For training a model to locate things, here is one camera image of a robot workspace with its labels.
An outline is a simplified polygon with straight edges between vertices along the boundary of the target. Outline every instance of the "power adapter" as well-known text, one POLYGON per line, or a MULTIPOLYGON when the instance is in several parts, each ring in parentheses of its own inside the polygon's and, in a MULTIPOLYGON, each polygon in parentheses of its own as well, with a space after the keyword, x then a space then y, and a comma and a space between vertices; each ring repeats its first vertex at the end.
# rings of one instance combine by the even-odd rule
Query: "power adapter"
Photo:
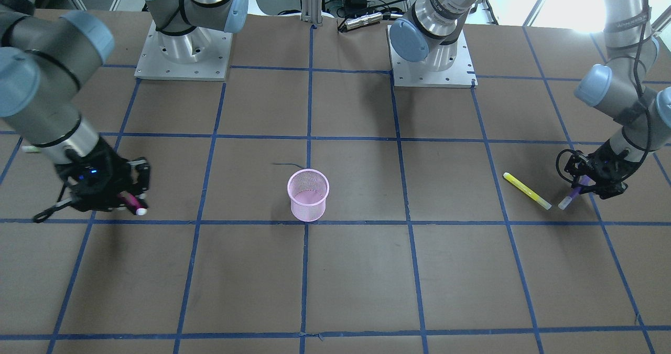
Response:
POLYGON ((345 0, 345 15, 365 15, 369 0, 345 0))

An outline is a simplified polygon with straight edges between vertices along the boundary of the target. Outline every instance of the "metal base plate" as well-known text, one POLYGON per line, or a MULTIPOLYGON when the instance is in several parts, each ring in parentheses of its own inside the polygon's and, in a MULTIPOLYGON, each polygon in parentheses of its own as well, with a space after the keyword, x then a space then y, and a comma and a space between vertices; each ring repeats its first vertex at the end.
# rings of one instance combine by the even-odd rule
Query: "metal base plate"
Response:
POLYGON ((135 76, 149 80, 225 81, 233 34, 213 29, 205 30, 212 39, 207 55, 203 60, 182 65, 171 62, 161 53, 156 36, 156 24, 152 22, 147 39, 144 41, 142 54, 137 61, 135 76))
POLYGON ((412 63, 401 58, 389 39, 389 29, 386 29, 389 41, 389 55, 394 70, 394 85, 397 87, 430 87, 430 88, 470 88, 478 84, 473 62, 466 44, 463 32, 457 41, 458 52, 453 65, 444 71, 428 70, 426 63, 412 63))

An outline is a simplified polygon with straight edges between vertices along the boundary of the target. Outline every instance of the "pink marker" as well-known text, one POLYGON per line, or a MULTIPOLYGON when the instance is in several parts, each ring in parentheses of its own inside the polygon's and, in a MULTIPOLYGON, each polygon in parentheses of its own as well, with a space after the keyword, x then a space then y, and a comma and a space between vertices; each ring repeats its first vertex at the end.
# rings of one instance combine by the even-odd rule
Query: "pink marker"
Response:
POLYGON ((122 191, 117 194, 117 197, 119 197, 119 199, 125 203, 126 208, 135 215, 143 216, 147 213, 147 209, 139 203, 136 197, 127 191, 122 191))

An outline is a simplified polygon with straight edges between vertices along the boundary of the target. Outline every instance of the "purple marker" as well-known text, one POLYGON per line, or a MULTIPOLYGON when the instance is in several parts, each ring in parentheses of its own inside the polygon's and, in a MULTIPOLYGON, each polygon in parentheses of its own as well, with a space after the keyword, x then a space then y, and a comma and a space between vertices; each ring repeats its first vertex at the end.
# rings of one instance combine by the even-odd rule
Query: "purple marker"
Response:
POLYGON ((591 180, 592 179, 590 179, 587 176, 580 177, 580 180, 578 180, 578 184, 580 185, 571 189, 571 192, 568 194, 568 196, 562 199, 561 202, 557 205, 557 207, 560 210, 565 209, 566 206, 568 206, 571 202, 573 202, 573 199, 575 199, 577 196, 580 195, 580 190, 582 190, 582 187, 587 186, 587 184, 589 184, 591 180))

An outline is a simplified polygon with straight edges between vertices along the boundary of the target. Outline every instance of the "mesh pencil holder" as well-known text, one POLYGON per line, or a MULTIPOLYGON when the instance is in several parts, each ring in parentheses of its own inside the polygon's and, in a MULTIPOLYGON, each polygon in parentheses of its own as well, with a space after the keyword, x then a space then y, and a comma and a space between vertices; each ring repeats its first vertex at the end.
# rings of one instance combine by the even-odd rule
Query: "mesh pencil holder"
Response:
POLYGON ((321 218, 326 209, 329 180, 317 170, 299 170, 289 179, 287 193, 294 216, 303 222, 314 222, 321 218))

